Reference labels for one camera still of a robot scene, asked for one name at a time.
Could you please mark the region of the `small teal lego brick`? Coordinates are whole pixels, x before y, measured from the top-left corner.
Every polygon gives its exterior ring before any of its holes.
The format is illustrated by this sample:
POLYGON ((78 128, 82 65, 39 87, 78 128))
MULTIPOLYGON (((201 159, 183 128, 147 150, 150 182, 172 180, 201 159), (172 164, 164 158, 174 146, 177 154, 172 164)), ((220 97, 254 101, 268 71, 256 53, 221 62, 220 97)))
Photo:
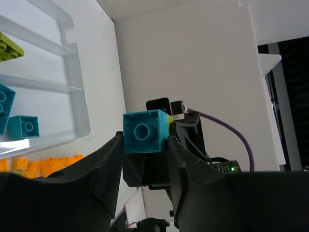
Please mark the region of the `small teal lego brick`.
POLYGON ((22 140, 39 137, 37 116, 13 116, 8 120, 9 138, 22 140))

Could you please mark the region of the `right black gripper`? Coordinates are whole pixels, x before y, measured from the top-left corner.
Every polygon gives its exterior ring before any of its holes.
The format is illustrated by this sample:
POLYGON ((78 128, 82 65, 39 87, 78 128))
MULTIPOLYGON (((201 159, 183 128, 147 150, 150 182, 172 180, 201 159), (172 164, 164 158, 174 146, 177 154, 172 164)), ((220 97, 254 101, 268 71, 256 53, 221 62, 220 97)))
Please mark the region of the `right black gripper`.
POLYGON ((240 172, 237 161, 207 155, 199 113, 186 113, 170 131, 164 152, 125 154, 123 177, 130 187, 167 188, 177 179, 184 186, 188 177, 205 184, 240 172))

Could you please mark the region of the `green lego brick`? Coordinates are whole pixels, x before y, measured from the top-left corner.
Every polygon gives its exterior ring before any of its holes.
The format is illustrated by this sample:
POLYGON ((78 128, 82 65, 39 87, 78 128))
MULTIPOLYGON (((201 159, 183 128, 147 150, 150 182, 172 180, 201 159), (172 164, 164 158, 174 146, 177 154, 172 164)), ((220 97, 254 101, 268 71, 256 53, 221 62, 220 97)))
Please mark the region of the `green lego brick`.
POLYGON ((5 62, 24 56, 24 50, 10 40, 2 32, 0 33, 0 61, 5 62))

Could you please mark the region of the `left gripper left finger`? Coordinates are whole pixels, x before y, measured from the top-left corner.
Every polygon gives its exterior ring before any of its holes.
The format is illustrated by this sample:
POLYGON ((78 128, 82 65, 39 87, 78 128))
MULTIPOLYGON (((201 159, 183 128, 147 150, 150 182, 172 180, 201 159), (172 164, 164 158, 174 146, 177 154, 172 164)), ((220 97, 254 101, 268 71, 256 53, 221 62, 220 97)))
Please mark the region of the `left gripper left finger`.
POLYGON ((107 232, 115 217, 123 134, 46 178, 0 175, 3 232, 107 232))

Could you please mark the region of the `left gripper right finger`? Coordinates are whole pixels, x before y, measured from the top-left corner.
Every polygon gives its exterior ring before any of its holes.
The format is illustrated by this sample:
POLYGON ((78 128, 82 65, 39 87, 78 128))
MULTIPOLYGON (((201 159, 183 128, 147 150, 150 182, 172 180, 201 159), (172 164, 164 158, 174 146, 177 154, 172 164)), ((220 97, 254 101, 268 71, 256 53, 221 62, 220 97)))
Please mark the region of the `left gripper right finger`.
POLYGON ((182 232, 306 232, 308 172, 238 172, 211 183, 170 185, 182 232))

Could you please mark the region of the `long teal lego brick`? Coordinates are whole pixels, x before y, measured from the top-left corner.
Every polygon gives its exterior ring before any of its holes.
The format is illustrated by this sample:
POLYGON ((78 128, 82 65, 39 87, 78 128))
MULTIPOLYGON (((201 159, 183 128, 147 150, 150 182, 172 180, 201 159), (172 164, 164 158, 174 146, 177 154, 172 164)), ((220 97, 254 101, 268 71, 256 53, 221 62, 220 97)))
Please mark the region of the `long teal lego brick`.
POLYGON ((0 135, 3 136, 8 124, 15 92, 5 85, 0 85, 0 135))

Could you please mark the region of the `teal green lego stack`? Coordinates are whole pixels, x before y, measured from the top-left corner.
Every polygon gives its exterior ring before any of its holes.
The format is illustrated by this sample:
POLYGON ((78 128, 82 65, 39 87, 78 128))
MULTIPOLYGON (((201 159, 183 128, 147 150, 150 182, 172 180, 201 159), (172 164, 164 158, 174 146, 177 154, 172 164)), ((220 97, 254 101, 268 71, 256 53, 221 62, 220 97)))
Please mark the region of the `teal green lego stack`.
POLYGON ((173 117, 161 110, 123 114, 124 153, 167 151, 173 117))

